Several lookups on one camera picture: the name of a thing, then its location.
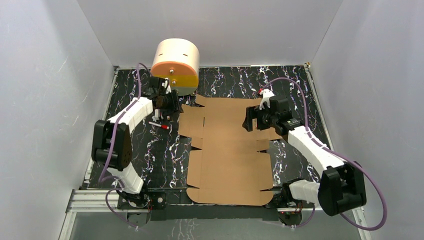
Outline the round white drawer cabinet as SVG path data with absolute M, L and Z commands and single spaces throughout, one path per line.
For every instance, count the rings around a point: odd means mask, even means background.
M 199 86 L 200 53 L 194 43 L 182 38 L 168 38 L 156 49 L 150 72 L 169 80 L 179 96 L 192 95 Z

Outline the brown cardboard box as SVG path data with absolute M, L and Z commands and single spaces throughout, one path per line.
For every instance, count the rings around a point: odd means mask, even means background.
M 199 204 L 264 206 L 274 194 L 271 140 L 273 129 L 246 131 L 247 107 L 260 99 L 195 97 L 183 105 L 178 134 L 191 138 L 187 195 Z

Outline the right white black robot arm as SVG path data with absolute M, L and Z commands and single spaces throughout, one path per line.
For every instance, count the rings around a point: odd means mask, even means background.
M 295 207 L 301 201 L 320 206 L 329 216 L 362 207 L 367 203 L 364 174 L 354 165 L 329 153 L 326 146 L 294 118 L 288 100 L 271 96 L 259 105 L 248 106 L 242 124 L 248 132 L 273 128 L 297 149 L 319 173 L 320 182 L 296 178 L 283 183 L 280 201 Z

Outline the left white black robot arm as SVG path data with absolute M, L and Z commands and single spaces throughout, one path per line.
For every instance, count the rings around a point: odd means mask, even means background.
M 91 159 L 102 165 L 99 177 L 104 182 L 111 174 L 117 180 L 121 191 L 131 194 L 130 202 L 137 208 L 144 208 L 149 203 L 149 194 L 142 190 L 144 181 L 137 174 L 133 164 L 132 133 L 136 126 L 151 116 L 153 123 L 164 127 L 159 122 L 173 113 L 182 113 L 178 92 L 171 89 L 167 78 L 151 76 L 145 91 L 133 98 L 115 116 L 98 120 L 94 124 Z

